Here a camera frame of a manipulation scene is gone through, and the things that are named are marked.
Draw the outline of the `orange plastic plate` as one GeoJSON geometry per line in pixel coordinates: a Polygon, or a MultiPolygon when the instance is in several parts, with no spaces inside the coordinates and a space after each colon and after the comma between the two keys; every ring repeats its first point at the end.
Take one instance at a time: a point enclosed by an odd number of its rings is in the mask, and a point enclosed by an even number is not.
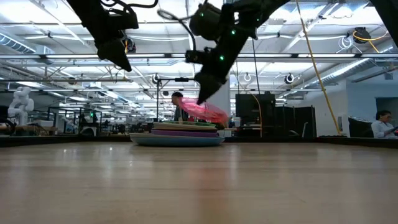
{"type": "Polygon", "coordinates": [[[160,125],[160,126],[154,126],[154,129],[164,129],[164,130],[207,130],[207,131],[216,131],[217,129],[215,127],[210,127],[210,126],[183,126],[183,125],[176,125],[176,126],[166,126],[166,125],[160,125]]]}

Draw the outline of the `black monitor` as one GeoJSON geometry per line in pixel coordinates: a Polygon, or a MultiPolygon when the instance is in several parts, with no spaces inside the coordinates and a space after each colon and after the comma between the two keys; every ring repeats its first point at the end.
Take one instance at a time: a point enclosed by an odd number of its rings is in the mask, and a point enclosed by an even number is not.
{"type": "Polygon", "coordinates": [[[241,124],[260,124],[273,126],[275,112],[275,95],[236,94],[236,116],[241,118],[241,124]]]}

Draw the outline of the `white column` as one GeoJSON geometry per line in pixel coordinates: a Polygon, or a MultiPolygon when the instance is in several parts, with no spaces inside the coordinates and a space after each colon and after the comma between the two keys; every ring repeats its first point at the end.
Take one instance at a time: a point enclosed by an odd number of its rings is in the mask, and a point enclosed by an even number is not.
{"type": "Polygon", "coordinates": [[[215,105],[219,109],[223,110],[227,116],[229,116],[231,112],[229,79],[227,79],[226,83],[223,84],[220,89],[214,94],[214,97],[215,105]]]}

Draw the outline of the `dark plastic plate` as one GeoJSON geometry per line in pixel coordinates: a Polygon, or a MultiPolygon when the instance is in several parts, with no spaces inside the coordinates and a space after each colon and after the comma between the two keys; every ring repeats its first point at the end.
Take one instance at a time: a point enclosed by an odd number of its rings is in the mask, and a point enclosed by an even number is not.
{"type": "Polygon", "coordinates": [[[217,132],[199,132],[199,131],[174,131],[153,129],[151,131],[155,135],[163,136],[187,136],[187,137],[201,137],[201,138],[215,138],[218,137],[217,132]]]}

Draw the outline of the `red transparent plastic plate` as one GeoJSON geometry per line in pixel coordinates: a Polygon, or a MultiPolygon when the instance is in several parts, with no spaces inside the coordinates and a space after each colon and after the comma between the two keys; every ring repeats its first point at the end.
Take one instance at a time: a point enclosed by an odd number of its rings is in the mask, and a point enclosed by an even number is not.
{"type": "Polygon", "coordinates": [[[225,111],[207,102],[198,105],[195,98],[181,98],[178,100],[178,105],[190,116],[197,119],[216,124],[226,124],[228,121],[228,115],[225,111]]]}

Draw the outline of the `person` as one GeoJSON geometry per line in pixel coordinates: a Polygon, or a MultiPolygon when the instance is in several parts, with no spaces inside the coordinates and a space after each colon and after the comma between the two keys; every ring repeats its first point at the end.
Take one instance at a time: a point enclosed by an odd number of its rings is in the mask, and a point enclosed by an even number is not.
{"type": "Polygon", "coordinates": [[[174,121],[188,121],[188,113],[180,107],[183,95],[180,92],[172,94],[172,104],[175,106],[174,121]]]}
{"type": "Polygon", "coordinates": [[[381,110],[376,113],[376,120],[371,124],[375,139],[398,139],[395,131],[398,126],[391,124],[392,115],[388,110],[381,110]]]}

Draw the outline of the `black metal stand frame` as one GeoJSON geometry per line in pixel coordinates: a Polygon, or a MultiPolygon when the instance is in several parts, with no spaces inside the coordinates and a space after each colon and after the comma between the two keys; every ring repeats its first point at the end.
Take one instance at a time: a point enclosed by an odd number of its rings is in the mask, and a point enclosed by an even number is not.
{"type": "Polygon", "coordinates": [[[179,78],[158,78],[157,83],[156,83],[156,120],[159,120],[159,93],[160,93],[160,82],[166,81],[168,84],[169,81],[174,81],[174,82],[189,82],[189,81],[195,81],[194,78],[184,78],[184,77],[179,77],[179,78]]]}

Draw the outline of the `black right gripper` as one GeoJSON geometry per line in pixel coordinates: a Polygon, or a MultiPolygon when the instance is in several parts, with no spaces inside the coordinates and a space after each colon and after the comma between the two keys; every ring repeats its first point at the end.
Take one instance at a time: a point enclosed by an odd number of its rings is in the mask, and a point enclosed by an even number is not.
{"type": "Polygon", "coordinates": [[[256,30],[256,26],[235,24],[221,33],[216,47],[186,51],[186,62],[202,65],[201,70],[195,75],[195,81],[200,84],[198,105],[204,103],[226,83],[226,76],[248,38],[257,38],[256,30]]]}

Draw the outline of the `large plastic plate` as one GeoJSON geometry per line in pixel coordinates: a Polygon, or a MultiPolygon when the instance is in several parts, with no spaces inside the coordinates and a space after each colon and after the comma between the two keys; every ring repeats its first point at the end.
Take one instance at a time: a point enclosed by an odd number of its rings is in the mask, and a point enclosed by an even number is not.
{"type": "Polygon", "coordinates": [[[225,141],[225,137],[164,136],[150,133],[131,133],[129,136],[138,145],[159,147],[218,146],[225,141]]]}

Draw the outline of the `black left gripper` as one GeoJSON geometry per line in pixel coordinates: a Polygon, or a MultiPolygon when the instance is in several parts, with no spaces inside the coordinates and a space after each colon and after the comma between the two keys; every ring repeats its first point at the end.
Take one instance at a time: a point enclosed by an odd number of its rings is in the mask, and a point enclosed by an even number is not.
{"type": "Polygon", "coordinates": [[[109,12],[104,8],[93,8],[93,38],[101,60],[109,60],[127,72],[132,68],[122,47],[125,30],[115,29],[108,21],[109,12]]]}

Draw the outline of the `black chair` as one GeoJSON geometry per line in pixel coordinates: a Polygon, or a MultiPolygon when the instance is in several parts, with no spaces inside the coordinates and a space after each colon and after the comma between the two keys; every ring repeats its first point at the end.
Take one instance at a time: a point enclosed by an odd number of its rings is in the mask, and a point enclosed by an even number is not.
{"type": "Polygon", "coordinates": [[[372,122],[349,117],[349,135],[351,138],[373,138],[372,122]]]}

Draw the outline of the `black partition panel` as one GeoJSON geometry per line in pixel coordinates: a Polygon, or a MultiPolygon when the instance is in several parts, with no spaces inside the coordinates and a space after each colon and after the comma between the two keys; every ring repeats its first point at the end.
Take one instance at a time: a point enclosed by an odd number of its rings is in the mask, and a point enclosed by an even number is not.
{"type": "Polygon", "coordinates": [[[275,108],[275,132],[279,136],[317,136],[315,108],[281,106],[275,108]]]}

